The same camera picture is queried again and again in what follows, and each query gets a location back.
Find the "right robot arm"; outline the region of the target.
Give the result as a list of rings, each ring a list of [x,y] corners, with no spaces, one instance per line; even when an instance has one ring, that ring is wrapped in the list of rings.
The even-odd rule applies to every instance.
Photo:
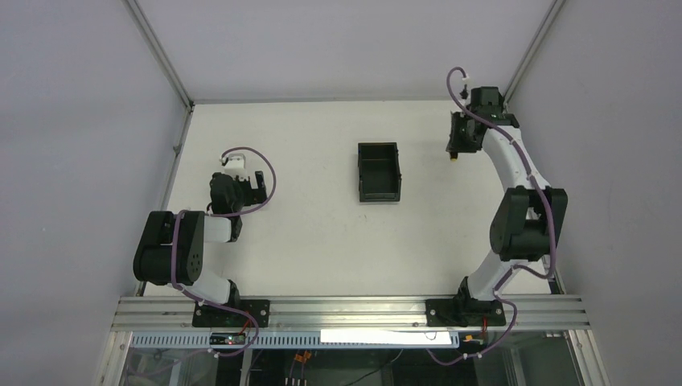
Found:
[[[528,154],[516,117],[505,109],[496,87],[464,87],[456,97],[461,111],[452,113],[446,151],[451,160],[484,152],[504,189],[489,228],[491,251],[465,277],[443,320],[459,326],[505,323],[499,293],[516,271],[542,274],[530,264],[549,257],[556,265],[556,248],[568,206],[565,190],[554,188]]]

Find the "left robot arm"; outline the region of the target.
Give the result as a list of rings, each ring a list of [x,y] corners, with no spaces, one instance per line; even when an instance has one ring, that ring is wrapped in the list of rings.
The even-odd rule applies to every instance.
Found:
[[[216,172],[209,182],[208,211],[152,211],[134,255],[133,272],[139,281],[187,291],[201,302],[240,309],[237,285],[203,267],[204,246],[238,240],[243,228],[240,213],[268,199],[265,177],[251,178]]]

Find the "black plastic bin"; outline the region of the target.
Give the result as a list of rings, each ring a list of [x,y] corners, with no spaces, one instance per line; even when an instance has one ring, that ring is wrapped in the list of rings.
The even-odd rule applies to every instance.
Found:
[[[360,142],[358,191],[361,203],[397,203],[402,175],[396,142]]]

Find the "small controller board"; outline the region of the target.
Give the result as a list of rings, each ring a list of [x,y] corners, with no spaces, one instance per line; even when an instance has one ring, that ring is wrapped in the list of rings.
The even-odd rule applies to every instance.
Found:
[[[209,338],[212,347],[243,346],[247,343],[247,335],[244,333],[213,333]]]

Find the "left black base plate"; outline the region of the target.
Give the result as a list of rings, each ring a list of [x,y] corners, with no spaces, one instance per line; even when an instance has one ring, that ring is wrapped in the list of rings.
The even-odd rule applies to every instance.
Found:
[[[271,301],[267,299],[242,299],[240,310],[250,314],[260,328],[269,326]],[[195,304],[191,325],[196,328],[237,328],[242,327],[250,319],[244,315],[221,310],[214,306]]]

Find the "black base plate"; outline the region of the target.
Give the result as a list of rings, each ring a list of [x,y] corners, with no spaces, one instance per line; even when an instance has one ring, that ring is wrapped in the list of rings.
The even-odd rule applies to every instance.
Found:
[[[250,314],[260,328],[269,326],[271,301],[267,299],[242,299],[240,310]],[[191,325],[196,328],[237,328],[242,327],[250,319],[244,315],[221,310],[214,306],[195,304]]]
[[[456,298],[431,298],[425,301],[427,325],[483,327],[505,326],[506,315],[499,301],[481,302]]]

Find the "aluminium rail beam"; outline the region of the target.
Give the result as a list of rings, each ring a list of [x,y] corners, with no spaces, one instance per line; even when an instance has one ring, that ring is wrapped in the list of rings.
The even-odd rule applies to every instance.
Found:
[[[503,313],[514,331],[589,330],[588,314],[577,295],[521,294],[503,296]],[[425,296],[272,297],[254,316],[263,332],[326,329],[443,331]],[[121,298],[111,331],[196,331],[195,303],[179,296]]]

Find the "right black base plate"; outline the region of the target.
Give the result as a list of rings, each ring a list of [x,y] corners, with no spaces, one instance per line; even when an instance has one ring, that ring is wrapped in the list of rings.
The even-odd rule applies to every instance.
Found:
[[[483,327],[505,326],[506,315],[499,301],[481,302],[456,298],[431,298],[425,301],[427,325]]]

